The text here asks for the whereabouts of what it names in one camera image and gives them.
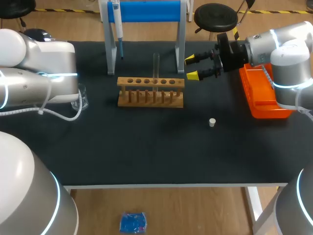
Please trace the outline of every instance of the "test tube rack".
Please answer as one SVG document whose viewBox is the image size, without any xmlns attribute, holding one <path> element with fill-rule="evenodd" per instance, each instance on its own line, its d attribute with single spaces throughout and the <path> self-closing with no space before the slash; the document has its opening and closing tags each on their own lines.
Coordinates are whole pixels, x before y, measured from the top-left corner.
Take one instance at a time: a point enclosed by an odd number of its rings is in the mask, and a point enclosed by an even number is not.
<svg viewBox="0 0 313 235">
<path fill-rule="evenodd" d="M 183 92 L 185 80 L 180 78 L 148 78 L 148 77 L 118 77 L 117 85 L 121 87 L 118 106 L 124 107 L 162 107 L 183 108 Z M 139 90 L 144 87 L 175 89 L 176 91 Z"/>
</svg>

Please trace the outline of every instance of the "yellow black tape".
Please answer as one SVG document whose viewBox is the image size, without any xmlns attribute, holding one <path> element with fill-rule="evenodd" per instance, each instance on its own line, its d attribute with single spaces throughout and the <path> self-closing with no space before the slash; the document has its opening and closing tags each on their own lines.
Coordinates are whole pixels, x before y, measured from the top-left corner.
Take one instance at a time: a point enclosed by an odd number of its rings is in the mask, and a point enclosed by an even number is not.
<svg viewBox="0 0 313 235">
<path fill-rule="evenodd" d="M 240 40 L 237 27 L 233 28 L 233 34 L 234 34 L 235 40 Z"/>
<path fill-rule="evenodd" d="M 248 14 L 313 14 L 313 11 L 248 11 Z"/>
<path fill-rule="evenodd" d="M 76 10 L 76 9 L 39 9 L 36 8 L 34 11 L 40 12 L 78 12 L 78 13 L 91 13 L 91 14 L 99 14 L 100 11 L 90 11 L 90 10 Z"/>
<path fill-rule="evenodd" d="M 77 10 L 77 9 L 40 9 L 36 8 L 34 11 L 41 12 L 78 12 L 78 13 L 91 13 L 91 14 L 99 14 L 100 11 L 90 11 L 90 10 Z M 313 14 L 313 11 L 248 11 L 248 14 Z"/>
</svg>

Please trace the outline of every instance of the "floor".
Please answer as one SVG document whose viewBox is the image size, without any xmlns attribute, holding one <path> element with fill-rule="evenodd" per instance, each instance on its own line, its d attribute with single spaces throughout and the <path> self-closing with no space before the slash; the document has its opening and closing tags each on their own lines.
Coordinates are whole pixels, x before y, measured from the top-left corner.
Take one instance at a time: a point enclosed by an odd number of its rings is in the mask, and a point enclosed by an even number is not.
<svg viewBox="0 0 313 235">
<path fill-rule="evenodd" d="M 241 0 L 195 0 L 194 10 L 209 2 L 237 9 Z M 37 0 L 37 8 L 99 10 L 88 0 Z M 252 10 L 307 10 L 305 0 L 256 0 Z M 75 41 L 103 41 L 99 14 L 33 12 L 24 20 L 29 28 L 43 28 L 55 38 Z M 241 39 L 300 21 L 313 22 L 311 14 L 248 14 L 238 26 Z M 3 27 L 19 29 L 15 20 L 3 21 Z M 208 32 L 195 34 L 197 26 L 187 23 L 186 39 L 208 40 Z M 127 23 L 125 41 L 174 41 L 176 23 Z M 275 187 L 258 188 L 265 207 Z M 122 212 L 146 212 L 149 235 L 250 235 L 246 198 L 242 188 L 154 188 L 75 190 L 80 227 L 78 235 L 119 234 Z"/>
</svg>

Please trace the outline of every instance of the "black tabletop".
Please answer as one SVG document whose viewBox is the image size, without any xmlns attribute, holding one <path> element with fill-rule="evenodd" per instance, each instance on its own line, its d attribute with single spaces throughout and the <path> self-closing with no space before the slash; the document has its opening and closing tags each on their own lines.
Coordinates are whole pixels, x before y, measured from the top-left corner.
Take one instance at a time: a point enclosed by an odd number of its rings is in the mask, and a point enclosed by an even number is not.
<svg viewBox="0 0 313 235">
<path fill-rule="evenodd" d="M 73 44 L 89 100 L 79 119 L 36 113 L 0 119 L 0 131 L 25 142 L 64 185 L 287 183 L 310 161 L 312 121 L 299 113 L 254 119 L 237 71 L 186 80 L 183 109 L 120 108 L 117 77 L 151 77 L 154 52 L 160 77 L 185 77 L 176 73 L 174 43 L 125 42 L 115 76 L 106 75 L 104 43 Z M 187 42 L 185 55 L 213 46 Z M 208 66 L 210 60 L 185 70 Z M 48 108 L 75 115 L 70 104 Z"/>
</svg>

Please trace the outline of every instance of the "orange tray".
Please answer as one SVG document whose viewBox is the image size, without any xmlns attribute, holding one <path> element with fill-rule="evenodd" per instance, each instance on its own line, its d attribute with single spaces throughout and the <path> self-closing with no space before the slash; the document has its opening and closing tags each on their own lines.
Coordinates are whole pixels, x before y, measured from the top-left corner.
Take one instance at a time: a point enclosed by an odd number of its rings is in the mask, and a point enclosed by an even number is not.
<svg viewBox="0 0 313 235">
<path fill-rule="evenodd" d="M 270 64 L 264 65 L 271 78 L 272 68 Z M 239 69 L 241 81 L 244 86 L 252 116 L 255 118 L 288 118 L 292 110 L 280 108 L 275 99 L 272 89 L 262 67 L 245 65 Z"/>
</svg>

